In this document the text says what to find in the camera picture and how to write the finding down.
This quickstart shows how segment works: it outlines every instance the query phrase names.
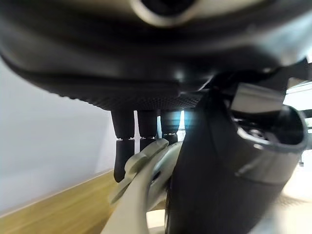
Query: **wooden floor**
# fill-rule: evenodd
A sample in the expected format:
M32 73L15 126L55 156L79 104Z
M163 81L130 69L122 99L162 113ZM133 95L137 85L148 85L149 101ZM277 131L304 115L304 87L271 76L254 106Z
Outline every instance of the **wooden floor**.
M293 176L296 186L298 176ZM301 180L307 181L307 175ZM0 234L99 234L114 209L107 196L115 186L112 171L99 175L0 217ZM155 209L163 208L164 203ZM159 225L163 213L149 222ZM312 234L312 203L281 196L250 234Z
M98 234L113 208L108 172L0 218L1 234Z

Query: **black cylindrical part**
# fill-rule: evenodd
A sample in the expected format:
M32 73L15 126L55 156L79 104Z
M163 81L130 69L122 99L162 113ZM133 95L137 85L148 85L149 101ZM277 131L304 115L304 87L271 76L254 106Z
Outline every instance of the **black cylindrical part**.
M135 135L133 110L116 110L111 113L116 137L119 139L133 138Z
M134 139L116 141L116 159L114 167L114 178L116 182L121 182L124 179L126 162L134 153Z
M155 137L157 133L157 111L137 111L140 136Z
M160 113L162 138L169 141L169 144L177 142L177 131L180 125L181 111L165 111Z

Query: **white plastic piece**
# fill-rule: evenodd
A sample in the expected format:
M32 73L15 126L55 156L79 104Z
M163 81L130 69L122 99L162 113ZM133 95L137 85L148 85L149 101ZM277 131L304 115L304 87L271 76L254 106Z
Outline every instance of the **white plastic piece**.
M137 173L149 160L151 160L151 158L166 148L168 144L169 142L166 139L159 139L149 144L141 152L128 159L125 165L125 178L117 185L108 197L111 204L114 204L121 198Z
M172 175L182 146L182 142L178 142L161 151L155 150L163 146L164 141L159 141L147 150L152 152L151 154L145 151L146 148L143 150L144 154L148 154L151 159L138 173L134 172L136 170L132 171L132 167L131 169L127 167L127 170L135 175L131 177L132 181L126 188L119 188L119 191L123 191L123 195L119 198L119 203L101 234L149 234L146 212L157 203L159 197L164 195L166 183ZM136 155L129 160L137 161L137 158L141 160L141 157Z

